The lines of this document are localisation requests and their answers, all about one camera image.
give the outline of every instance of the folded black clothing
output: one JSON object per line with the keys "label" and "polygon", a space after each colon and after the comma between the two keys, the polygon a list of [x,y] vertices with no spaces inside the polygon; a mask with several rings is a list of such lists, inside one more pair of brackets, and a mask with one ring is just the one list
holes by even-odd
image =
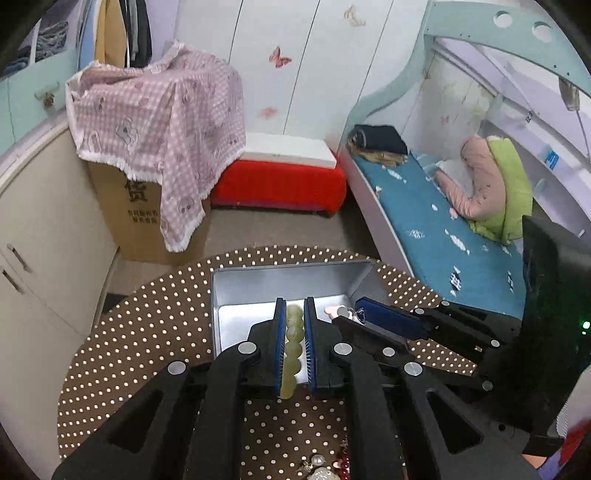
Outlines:
{"label": "folded black clothing", "polygon": [[355,125],[350,138],[358,148],[408,155],[406,143],[392,125]]}

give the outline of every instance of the cardboard box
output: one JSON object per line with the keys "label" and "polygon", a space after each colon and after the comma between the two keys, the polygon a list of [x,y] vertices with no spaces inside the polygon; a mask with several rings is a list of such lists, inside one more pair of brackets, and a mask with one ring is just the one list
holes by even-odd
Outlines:
{"label": "cardboard box", "polygon": [[113,240],[125,260],[165,265],[184,265],[203,255],[210,222],[209,198],[203,200],[206,216],[193,232],[184,252],[166,250],[160,233],[160,196],[157,183],[130,181],[115,167],[87,162],[100,209]]}

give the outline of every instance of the pink gingham cloth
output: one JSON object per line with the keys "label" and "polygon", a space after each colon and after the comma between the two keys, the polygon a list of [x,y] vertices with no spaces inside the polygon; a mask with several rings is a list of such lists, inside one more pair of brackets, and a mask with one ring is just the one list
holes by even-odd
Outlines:
{"label": "pink gingham cloth", "polygon": [[238,72],[175,42],[144,69],[91,63],[67,82],[66,109],[80,158],[162,185],[160,232],[184,251],[201,200],[246,145]]}

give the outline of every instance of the round table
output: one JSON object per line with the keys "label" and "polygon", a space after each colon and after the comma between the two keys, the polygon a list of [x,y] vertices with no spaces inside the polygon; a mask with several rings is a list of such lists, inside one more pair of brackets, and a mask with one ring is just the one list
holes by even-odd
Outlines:
{"label": "round table", "polygon": [[[176,268],[141,286],[103,315],[75,354],[59,401],[57,437],[66,458],[150,378],[173,360],[213,359],[210,283],[217,268],[359,260],[347,250],[299,245],[234,250]],[[375,260],[391,304],[411,310],[441,298],[396,268]],[[470,375],[475,365],[433,341],[410,342],[423,365]],[[304,458],[330,466],[346,436],[343,400],[315,400],[304,387],[293,398],[248,400],[241,478],[294,480]]]}

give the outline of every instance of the blue mattress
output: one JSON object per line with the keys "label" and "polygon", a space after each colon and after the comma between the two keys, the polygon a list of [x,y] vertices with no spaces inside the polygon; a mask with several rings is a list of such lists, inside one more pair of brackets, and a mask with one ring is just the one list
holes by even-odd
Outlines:
{"label": "blue mattress", "polygon": [[396,169],[354,161],[379,191],[415,277],[446,300],[522,318],[521,255],[513,245],[472,232],[463,218],[452,218],[449,202],[419,165],[429,163],[426,157],[409,155]]}

